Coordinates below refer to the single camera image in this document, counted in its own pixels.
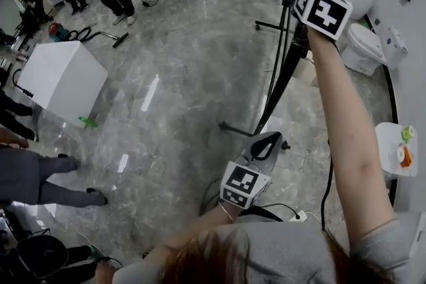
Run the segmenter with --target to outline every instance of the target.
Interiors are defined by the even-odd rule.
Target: green object
[[[96,123],[94,123],[93,121],[90,121],[88,118],[85,118],[85,117],[80,116],[79,120],[91,128],[96,128],[98,126]]]

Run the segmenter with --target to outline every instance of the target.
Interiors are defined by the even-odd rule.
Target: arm
[[[6,128],[0,128],[0,143],[2,144],[18,144],[22,148],[28,148],[28,142],[19,138]]]
[[[394,219],[367,110],[337,49],[308,28],[349,242]]]
[[[241,208],[229,204],[228,202],[222,202],[222,205],[233,219],[236,219],[242,212]],[[160,245],[157,245],[145,258],[145,261],[165,261],[170,255],[170,248],[180,249],[186,242],[196,237],[201,232],[229,223],[232,223],[231,219],[220,206],[217,206],[213,210],[195,219],[195,221],[182,231],[172,235]]]

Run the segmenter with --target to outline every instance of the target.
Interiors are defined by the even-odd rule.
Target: vacuum cleaner
[[[125,33],[121,37],[117,37],[102,31],[95,32],[93,34],[91,33],[92,27],[90,26],[85,27],[81,31],[68,31],[59,23],[52,23],[49,26],[49,36],[55,42],[80,41],[82,43],[85,43],[97,35],[104,35],[115,40],[115,43],[112,46],[115,49],[128,37],[128,33]]]

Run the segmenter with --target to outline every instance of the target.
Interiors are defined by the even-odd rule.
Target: gray marble floor
[[[31,228],[49,227],[68,246],[86,243],[82,233],[124,263],[140,259],[159,239],[196,217],[205,187],[238,155],[244,138],[221,131],[218,123],[254,128],[278,42],[277,32],[257,32],[254,21],[273,23],[281,12],[281,0],[163,0],[148,9],[141,0],[133,1],[138,20],[131,27],[125,22],[113,27],[99,0],[89,0],[91,7],[79,16],[72,17],[68,7],[59,11],[55,20],[67,29],[95,25],[96,31],[129,32],[130,37],[117,49],[106,37],[85,43],[108,71],[91,116],[99,127],[79,129],[43,111],[41,141],[31,143],[44,155],[64,152],[80,158],[81,169],[54,181],[72,189],[101,189],[110,204],[14,208]],[[49,41],[46,30],[40,40]],[[374,121],[389,120],[384,75],[350,73]],[[160,81],[153,101],[142,112],[156,74]],[[261,203],[282,202],[319,216],[329,150],[315,82],[291,80],[268,130],[283,133],[292,149],[280,154],[274,182]],[[128,162],[120,173],[123,154]],[[334,187],[326,209],[334,231],[342,219]],[[292,217],[283,208],[271,210]],[[306,223],[319,224],[314,217]]]

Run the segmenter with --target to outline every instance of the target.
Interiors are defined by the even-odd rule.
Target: white box
[[[107,70],[78,41],[37,45],[18,85],[33,101],[78,127],[88,118],[107,79]]]
[[[300,21],[338,40],[352,12],[347,0],[296,0],[294,11]]]
[[[246,210],[266,191],[270,182],[270,176],[229,162],[220,184],[220,198]]]

